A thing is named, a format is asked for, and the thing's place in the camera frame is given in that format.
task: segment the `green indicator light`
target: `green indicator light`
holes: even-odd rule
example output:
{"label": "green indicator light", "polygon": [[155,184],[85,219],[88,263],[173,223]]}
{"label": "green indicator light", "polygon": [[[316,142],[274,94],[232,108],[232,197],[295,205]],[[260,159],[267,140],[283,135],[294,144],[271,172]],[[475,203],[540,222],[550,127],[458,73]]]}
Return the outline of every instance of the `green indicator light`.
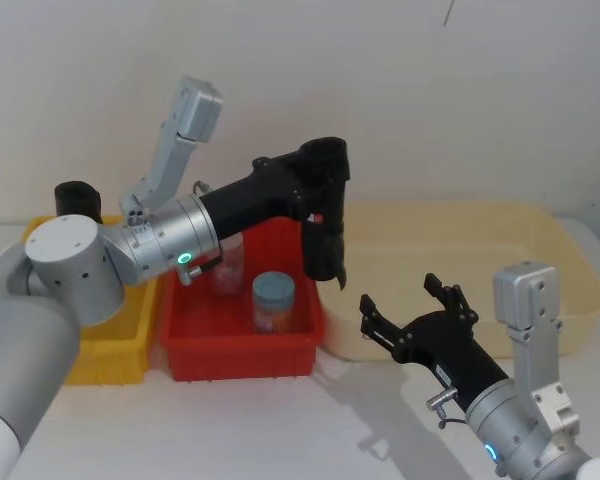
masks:
{"label": "green indicator light", "polygon": [[189,263],[192,258],[193,258],[193,255],[191,255],[190,253],[183,253],[182,255],[180,255],[178,257],[178,263],[185,265],[185,264]]}

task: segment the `beige plastic tray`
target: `beige plastic tray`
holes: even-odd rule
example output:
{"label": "beige plastic tray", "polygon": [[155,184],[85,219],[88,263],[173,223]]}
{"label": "beige plastic tray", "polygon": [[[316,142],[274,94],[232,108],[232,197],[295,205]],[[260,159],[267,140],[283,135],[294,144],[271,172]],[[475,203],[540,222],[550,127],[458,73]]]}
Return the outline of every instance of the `beige plastic tray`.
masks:
{"label": "beige plastic tray", "polygon": [[423,289],[435,273],[443,284],[460,284],[480,315],[474,331],[495,357],[512,354],[505,328],[494,319],[492,278],[505,266],[536,260],[558,267],[560,353],[581,347],[600,313],[600,280],[546,212],[523,204],[493,202],[348,204],[345,208],[347,287],[318,283],[327,328],[324,346],[351,360],[389,360],[360,334],[360,295],[404,326],[440,304]]}

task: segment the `blue lid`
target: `blue lid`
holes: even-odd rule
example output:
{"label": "blue lid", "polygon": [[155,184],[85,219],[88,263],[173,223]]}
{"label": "blue lid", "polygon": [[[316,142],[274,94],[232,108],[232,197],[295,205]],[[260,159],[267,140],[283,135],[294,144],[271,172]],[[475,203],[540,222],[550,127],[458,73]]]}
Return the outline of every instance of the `blue lid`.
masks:
{"label": "blue lid", "polygon": [[296,286],[286,273],[265,272],[253,280],[253,301],[272,310],[286,310],[293,306]]}

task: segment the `yellow plastic bin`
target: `yellow plastic bin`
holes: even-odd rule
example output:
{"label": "yellow plastic bin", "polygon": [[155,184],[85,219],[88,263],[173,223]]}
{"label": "yellow plastic bin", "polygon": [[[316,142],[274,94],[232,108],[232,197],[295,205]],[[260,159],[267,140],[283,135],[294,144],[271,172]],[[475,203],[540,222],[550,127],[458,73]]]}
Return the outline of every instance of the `yellow plastic bin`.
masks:
{"label": "yellow plastic bin", "polygon": [[[22,240],[54,217],[34,218]],[[122,217],[103,217],[115,224]],[[80,354],[67,385],[125,385],[141,383],[149,369],[149,349],[162,299],[163,281],[154,279],[138,287],[125,287],[120,312],[97,327],[83,328]]]}

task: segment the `white table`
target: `white table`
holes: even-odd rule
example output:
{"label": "white table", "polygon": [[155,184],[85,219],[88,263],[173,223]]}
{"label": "white table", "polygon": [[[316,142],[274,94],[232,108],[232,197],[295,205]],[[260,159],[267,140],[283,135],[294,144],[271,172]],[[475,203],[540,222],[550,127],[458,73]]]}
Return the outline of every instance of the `white table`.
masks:
{"label": "white table", "polygon": [[[582,224],[562,223],[600,275],[600,243]],[[0,250],[22,230],[1,226]],[[424,401],[440,387],[422,367],[318,352],[309,378],[183,384],[154,354],[160,369],[142,385],[63,388],[12,479],[496,478],[466,426],[437,429]],[[600,319],[586,348],[561,366],[582,420],[579,443],[600,456]]]}

